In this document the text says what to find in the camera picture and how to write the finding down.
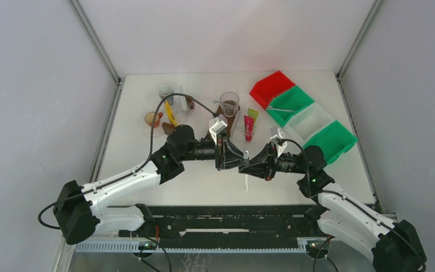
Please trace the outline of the clear textured acrylic holder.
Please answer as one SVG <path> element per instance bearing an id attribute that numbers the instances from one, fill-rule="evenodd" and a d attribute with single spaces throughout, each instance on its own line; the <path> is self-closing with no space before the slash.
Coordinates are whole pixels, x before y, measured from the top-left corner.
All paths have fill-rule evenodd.
<path id="1" fill-rule="evenodd" d="M 232 134 L 233 137 L 234 137 L 234 136 L 238 137 L 239 135 L 240 135 L 240 136 L 243 136 L 243 140 L 245 140 L 245 133 L 244 133 L 244 115 L 248 115 L 248 110 L 245 110 L 244 112 L 241 111 L 241 116 L 240 116 L 240 118 L 239 118 L 239 121 L 238 121 L 237 127 L 235 128 L 235 130 L 234 130 L 234 132 L 233 132 L 233 134 Z M 255 132 L 255 127 L 256 127 L 256 125 L 257 125 L 257 122 L 256 122 L 256 124 L 254 124 L 253 136 L 254 136 L 254 132 Z"/>

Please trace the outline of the red toothpaste tube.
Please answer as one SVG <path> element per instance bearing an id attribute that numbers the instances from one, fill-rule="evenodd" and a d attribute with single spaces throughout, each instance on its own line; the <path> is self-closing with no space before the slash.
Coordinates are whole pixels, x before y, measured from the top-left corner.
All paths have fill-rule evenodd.
<path id="1" fill-rule="evenodd" d="M 254 118 L 244 115 L 244 133 L 245 133 L 245 140 L 247 142 L 251 142 L 253 138 L 253 131 L 254 131 Z"/>

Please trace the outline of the green toothpaste tube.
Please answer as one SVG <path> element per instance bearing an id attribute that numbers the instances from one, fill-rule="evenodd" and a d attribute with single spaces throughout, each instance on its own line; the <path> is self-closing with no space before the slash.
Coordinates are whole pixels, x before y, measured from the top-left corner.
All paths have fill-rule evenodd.
<path id="1" fill-rule="evenodd" d="M 248 116 L 254 120 L 254 124 L 257 122 L 258 115 L 259 112 L 257 110 L 251 108 L 248 109 Z"/>

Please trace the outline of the clear glass tumbler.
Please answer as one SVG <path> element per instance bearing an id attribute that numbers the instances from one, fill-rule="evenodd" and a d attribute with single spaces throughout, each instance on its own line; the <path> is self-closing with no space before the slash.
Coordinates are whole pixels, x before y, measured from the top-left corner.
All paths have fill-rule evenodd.
<path id="1" fill-rule="evenodd" d="M 236 114 L 240 101 L 238 94 L 234 92 L 225 92 L 221 95 L 220 101 L 224 103 L 224 105 L 221 106 L 225 116 L 232 117 Z"/>

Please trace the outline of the white toothpaste tube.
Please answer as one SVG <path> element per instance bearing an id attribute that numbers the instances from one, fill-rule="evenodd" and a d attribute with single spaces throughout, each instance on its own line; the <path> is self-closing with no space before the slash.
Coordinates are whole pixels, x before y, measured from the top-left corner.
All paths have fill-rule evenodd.
<path id="1" fill-rule="evenodd" d="M 186 113 L 188 111 L 188 106 L 187 106 L 186 97 L 182 96 L 182 94 L 184 94 L 184 91 L 181 84 L 178 88 L 177 93 L 180 94 L 179 96 L 177 96 L 177 108 L 180 112 Z"/>

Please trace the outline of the green bin with toothpaste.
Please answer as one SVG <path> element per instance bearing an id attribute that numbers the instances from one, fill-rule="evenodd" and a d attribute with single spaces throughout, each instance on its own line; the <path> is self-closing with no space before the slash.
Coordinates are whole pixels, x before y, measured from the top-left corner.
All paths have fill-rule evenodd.
<path id="1" fill-rule="evenodd" d="M 318 146 L 323 152 L 326 163 L 330 165 L 357 142 L 358 138 L 353 133 L 339 121 L 334 121 L 312 136 L 304 148 Z"/>

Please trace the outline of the yellow toothpaste tube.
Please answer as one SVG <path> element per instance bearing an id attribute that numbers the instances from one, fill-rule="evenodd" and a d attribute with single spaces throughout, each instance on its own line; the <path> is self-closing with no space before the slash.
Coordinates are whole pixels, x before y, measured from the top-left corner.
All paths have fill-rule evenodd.
<path id="1" fill-rule="evenodd" d="M 178 126 L 179 123 L 174 115 L 173 107 L 171 106 L 171 104 L 169 103 L 168 100 L 165 101 L 165 110 L 166 110 L 169 122 L 175 127 Z"/>

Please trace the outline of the orange ceramic cup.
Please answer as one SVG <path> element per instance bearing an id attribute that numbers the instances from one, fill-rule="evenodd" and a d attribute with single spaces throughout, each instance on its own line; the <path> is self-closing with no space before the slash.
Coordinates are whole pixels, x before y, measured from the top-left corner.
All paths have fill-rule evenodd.
<path id="1" fill-rule="evenodd" d="M 162 112 L 150 112 L 144 117 L 145 123 L 151 128 L 158 128 L 160 125 L 160 119 L 162 118 Z"/>

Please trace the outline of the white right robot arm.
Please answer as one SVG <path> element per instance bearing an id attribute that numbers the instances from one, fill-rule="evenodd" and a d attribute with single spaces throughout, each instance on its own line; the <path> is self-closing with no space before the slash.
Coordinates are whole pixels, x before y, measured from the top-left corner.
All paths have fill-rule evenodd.
<path id="1" fill-rule="evenodd" d="M 308 146 L 299 154 L 278 154 L 270 142 L 239 172 L 265 179 L 277 172 L 302 173 L 297 184 L 301 193 L 316 205 L 307 212 L 305 230 L 313 236 L 330 235 L 360 252 L 375 271 L 425 271 L 427 257 L 416 228 L 408 221 L 395 222 L 348 194 L 324 170 L 322 149 Z"/>

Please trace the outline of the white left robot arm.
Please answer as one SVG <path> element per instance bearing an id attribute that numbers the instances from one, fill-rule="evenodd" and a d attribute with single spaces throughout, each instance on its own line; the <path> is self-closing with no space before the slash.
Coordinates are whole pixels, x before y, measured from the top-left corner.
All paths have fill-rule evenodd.
<path id="1" fill-rule="evenodd" d="M 48 205 L 69 245 L 81 243 L 96 231 L 128 230 L 148 236 L 155 227 L 152 218 L 137 205 L 113 207 L 119 198 L 161 185 L 184 170 L 184 161 L 213 160 L 218 171 L 248 165 L 245 155 L 222 130 L 213 138 L 195 139 L 189 125 L 176 127 L 164 145 L 148 159 L 111 178 L 84 185 L 75 180 L 64 184 L 57 200 Z"/>

